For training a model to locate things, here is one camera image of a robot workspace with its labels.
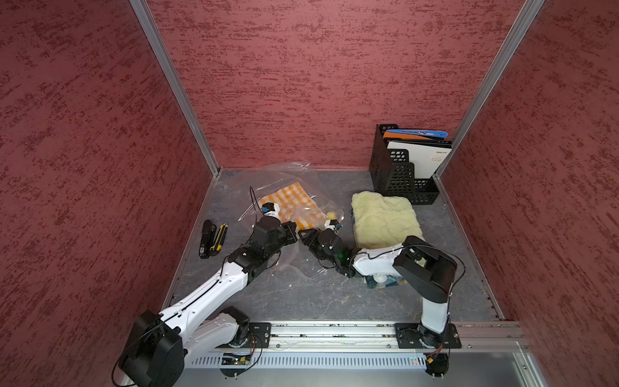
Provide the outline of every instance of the aluminum frame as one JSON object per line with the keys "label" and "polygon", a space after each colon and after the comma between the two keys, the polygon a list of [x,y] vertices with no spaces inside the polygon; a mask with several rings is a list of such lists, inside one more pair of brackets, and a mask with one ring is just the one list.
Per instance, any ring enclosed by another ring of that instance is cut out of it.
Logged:
{"label": "aluminum frame", "polygon": [[[264,351],[290,352],[432,352],[399,349],[393,324],[409,321],[264,320],[271,341]],[[530,352],[518,321],[452,321],[462,349],[454,352]]]}
{"label": "aluminum frame", "polygon": [[150,46],[155,52],[155,56],[159,61],[159,65],[161,66],[165,77],[168,79],[168,83],[170,84],[172,92],[178,101],[178,105],[181,107],[181,110],[185,115],[185,119],[189,124],[189,128],[191,128],[191,132],[194,134],[196,142],[202,151],[202,155],[209,165],[211,174],[213,174],[213,176],[219,176],[221,168],[219,167],[219,164],[217,164],[215,154],[211,150],[209,142],[204,135],[204,131],[202,130],[202,126],[200,125],[196,112],[191,106],[191,101],[189,100],[187,92],[183,87],[183,83],[178,76],[174,63],[170,58],[170,54],[165,48],[163,38],[159,33],[159,29],[157,28],[157,24],[155,23],[155,19],[153,18],[148,4],[146,4],[146,0],[129,0],[129,2],[136,13],[137,19],[140,22],[144,33],[146,34],[146,38],[149,40]]}
{"label": "aluminum frame", "polygon": [[202,206],[200,207],[200,211],[197,214],[196,221],[191,228],[191,234],[189,234],[189,238],[187,239],[187,243],[185,243],[185,249],[183,250],[183,255],[181,256],[181,260],[176,267],[176,272],[174,273],[174,278],[172,283],[170,284],[170,288],[168,289],[168,293],[165,296],[163,301],[162,309],[167,308],[171,305],[172,297],[174,296],[174,292],[178,286],[178,281],[180,281],[181,276],[184,273],[185,265],[187,265],[187,260],[193,253],[191,250],[192,246],[196,245],[197,241],[202,238],[202,224],[206,220],[206,215],[209,211],[210,202],[213,200],[213,195],[215,194],[215,189],[217,187],[217,183],[219,182],[219,175],[213,175],[213,179],[210,181],[209,188],[206,191],[206,195],[204,196],[204,200],[202,201]]}
{"label": "aluminum frame", "polygon": [[535,357],[531,353],[514,352],[514,359],[518,364],[518,372],[527,387],[547,387]]}
{"label": "aluminum frame", "polygon": [[456,149],[462,143],[464,136],[466,136],[469,132],[469,129],[479,114],[479,111],[482,109],[483,104],[486,102],[486,99],[488,99],[490,92],[494,89],[503,71],[511,60],[511,57],[514,56],[514,53],[520,45],[522,38],[524,38],[524,35],[527,33],[543,3],[544,0],[526,0],[522,5],[520,12],[516,16],[516,20],[514,20],[507,36],[505,36],[505,40],[503,41],[501,48],[496,53],[486,76],[483,78],[482,84],[479,86],[479,89],[477,89],[475,97],[473,97],[469,108],[462,117],[462,121],[460,121],[460,125],[458,125],[458,128],[456,129],[456,134],[452,139],[452,151],[447,155],[445,161],[442,162],[440,167],[438,167],[436,175],[441,176],[445,172],[447,165],[456,153]]}
{"label": "aluminum frame", "polygon": [[434,176],[434,181],[436,183],[436,187],[438,188],[438,191],[441,193],[441,197],[443,198],[445,206],[447,207],[447,211],[449,212],[449,217],[451,218],[451,221],[454,222],[458,235],[464,242],[464,245],[467,251],[471,255],[471,258],[472,258],[471,261],[473,262],[475,271],[477,272],[477,275],[479,276],[480,281],[482,281],[483,292],[488,297],[488,300],[490,301],[490,308],[496,311],[496,316],[498,319],[505,320],[505,315],[503,314],[503,311],[499,307],[499,303],[496,300],[495,294],[492,291],[492,288],[490,287],[488,283],[488,279],[486,278],[486,274],[484,274],[483,272],[482,266],[479,263],[479,259],[477,259],[477,255],[475,254],[475,251],[473,250],[473,246],[470,244],[469,237],[466,235],[466,232],[464,231],[464,228],[462,227],[462,223],[460,222],[460,218],[458,218],[456,208],[454,207],[453,203],[451,202],[451,199],[449,198],[449,194],[447,193],[447,190],[445,189],[445,186],[443,185],[443,181],[441,180],[440,176],[436,176],[436,175]]}

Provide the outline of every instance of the black cable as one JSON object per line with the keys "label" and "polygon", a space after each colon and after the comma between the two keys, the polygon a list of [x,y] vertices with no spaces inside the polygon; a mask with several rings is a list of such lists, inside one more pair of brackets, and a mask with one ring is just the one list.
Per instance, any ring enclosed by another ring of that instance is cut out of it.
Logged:
{"label": "black cable", "polygon": [[447,350],[447,368],[445,368],[445,372],[443,372],[443,376],[449,371],[449,358],[451,356],[451,348]]}
{"label": "black cable", "polygon": [[370,257],[370,253],[368,253],[367,251],[365,251],[365,253],[368,255],[368,259],[376,259],[376,258],[380,257],[381,255],[385,255],[385,254],[388,254],[388,253],[393,253],[395,250],[399,250],[399,249],[384,251],[384,252],[380,253],[379,255],[377,255],[375,257]]}
{"label": "black cable", "polygon": [[258,199],[256,197],[256,193],[254,192],[254,188],[251,185],[249,186],[249,197],[251,198],[252,207],[254,205],[256,206],[256,212],[255,212],[256,221],[254,223],[258,223],[258,212],[262,214],[262,210],[260,209],[260,205],[258,204]]}
{"label": "black cable", "polygon": [[282,250],[278,251],[278,253],[279,253],[279,255],[277,256],[277,260],[275,261],[275,263],[272,264],[271,266],[267,267],[267,269],[272,268],[273,266],[275,266],[279,262],[279,259],[282,257]]}
{"label": "black cable", "polygon": [[323,269],[335,269],[335,266],[326,267],[325,265],[323,265],[323,264],[321,263],[321,260],[320,260],[320,259],[318,260],[318,264],[319,264],[320,266],[322,266],[322,268],[323,268]]}
{"label": "black cable", "polygon": [[440,251],[442,253],[445,253],[449,256],[452,256],[453,258],[456,258],[458,261],[460,261],[460,263],[462,264],[462,274],[460,274],[460,276],[458,277],[458,279],[454,282],[454,285],[451,287],[451,289],[453,290],[453,288],[456,286],[456,284],[458,283],[458,281],[460,281],[462,279],[462,277],[464,277],[464,274],[466,273],[466,265],[464,264],[464,262],[462,262],[462,260],[460,259],[460,257],[458,257],[457,255],[455,255],[454,253],[450,253],[449,251],[440,249],[438,247],[434,247],[434,246],[430,246],[430,245],[406,245],[409,247],[429,247],[432,248],[436,251]]}
{"label": "black cable", "polygon": [[350,257],[350,259],[348,260],[348,272],[349,273],[350,273],[350,267],[352,266],[352,261],[355,260],[355,256]]}
{"label": "black cable", "polygon": [[242,244],[239,246],[239,248],[241,248],[242,246],[247,245],[247,244],[249,243],[249,241],[251,240],[251,237],[253,237],[253,236],[254,236],[254,230],[252,230],[252,231],[251,231],[251,234],[249,234],[249,238],[247,238],[247,240],[246,240],[244,243],[242,243]]}
{"label": "black cable", "polygon": [[260,341],[260,354],[258,355],[258,359],[256,360],[256,362],[253,363],[252,365],[250,365],[249,367],[247,367],[247,369],[245,371],[243,371],[243,373],[246,373],[247,371],[249,371],[251,369],[251,367],[253,367],[256,364],[258,364],[258,362],[260,361],[260,358],[262,357],[262,339],[260,338],[260,336],[255,336],[253,333],[251,335],[253,337],[257,338]]}
{"label": "black cable", "polygon": [[211,285],[208,289],[206,289],[206,291],[205,291],[204,293],[200,294],[200,295],[199,295],[198,297],[196,297],[196,298],[195,298],[192,302],[190,302],[190,303],[188,303],[187,305],[185,305],[185,306],[184,306],[184,307],[183,307],[180,311],[185,311],[187,308],[189,308],[189,307],[191,306],[191,304],[193,304],[194,302],[198,301],[198,300],[199,300],[199,299],[200,299],[203,295],[205,295],[206,293],[208,293],[210,289],[213,289],[213,288],[215,287],[215,285],[217,285],[217,283],[218,283],[218,282],[221,280],[221,278],[223,277],[223,267],[224,267],[224,265],[226,264],[226,261],[228,261],[228,258],[229,258],[229,257],[230,257],[230,256],[228,255],[226,258],[224,258],[224,259],[223,259],[223,262],[222,262],[222,270],[219,272],[219,277],[220,277],[220,279],[219,279],[219,280],[216,280],[215,282],[213,282],[213,284],[212,284],[212,285]]}
{"label": "black cable", "polygon": [[121,357],[123,357],[126,353],[127,350],[129,348],[131,348],[132,346],[136,345],[139,341],[142,340],[142,338],[146,335],[151,334],[153,331],[155,331],[155,329],[159,328],[161,325],[165,324],[167,321],[169,321],[170,319],[172,319],[172,317],[178,315],[177,313],[174,313],[173,315],[171,315],[170,317],[168,317],[167,319],[163,320],[161,323],[157,324],[154,328],[150,329],[149,331],[147,331],[146,333],[144,333],[142,336],[138,337],[135,341],[133,341],[131,344],[129,344],[127,346],[127,348],[125,348],[122,353],[120,354],[120,356],[118,357],[118,359],[116,359],[116,362],[114,363],[114,367],[112,367],[112,383],[116,386],[116,387],[131,387],[131,386],[135,386],[136,384],[133,383],[131,385],[119,385],[115,380],[114,380],[114,371],[116,370],[116,367],[118,366],[118,362],[120,361]]}

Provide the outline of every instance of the ventilation slot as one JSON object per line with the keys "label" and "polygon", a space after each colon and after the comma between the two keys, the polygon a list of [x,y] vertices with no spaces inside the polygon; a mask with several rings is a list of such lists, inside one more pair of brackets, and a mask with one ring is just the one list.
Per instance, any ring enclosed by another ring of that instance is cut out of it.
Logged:
{"label": "ventilation slot", "polygon": [[[210,352],[198,357],[186,368],[246,368],[247,366],[221,365],[221,353]],[[295,352],[279,354],[264,352],[256,368],[320,368],[339,370],[425,370],[425,358],[418,353],[394,354],[317,354],[312,352]]]}

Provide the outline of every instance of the red textured wall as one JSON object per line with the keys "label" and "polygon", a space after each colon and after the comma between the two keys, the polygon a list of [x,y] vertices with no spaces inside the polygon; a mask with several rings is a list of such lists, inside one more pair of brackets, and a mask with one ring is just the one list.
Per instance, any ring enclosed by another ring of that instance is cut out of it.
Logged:
{"label": "red textured wall", "polygon": [[2,2],[0,55],[0,385],[111,385],[206,163],[128,1]]}
{"label": "red textured wall", "polygon": [[553,386],[619,385],[617,20],[547,0],[444,176]]}
{"label": "red textured wall", "polygon": [[376,123],[454,132],[523,0],[150,0],[224,167],[367,168]]}

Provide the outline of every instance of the orange checkered cloth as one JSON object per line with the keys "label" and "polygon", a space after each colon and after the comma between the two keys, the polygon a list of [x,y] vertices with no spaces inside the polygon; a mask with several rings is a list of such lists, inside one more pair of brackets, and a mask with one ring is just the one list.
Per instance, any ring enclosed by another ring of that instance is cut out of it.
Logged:
{"label": "orange checkered cloth", "polygon": [[327,215],[320,210],[299,182],[264,196],[258,201],[260,207],[265,203],[277,203],[282,223],[292,220],[297,223],[299,230],[318,227],[327,219]]}

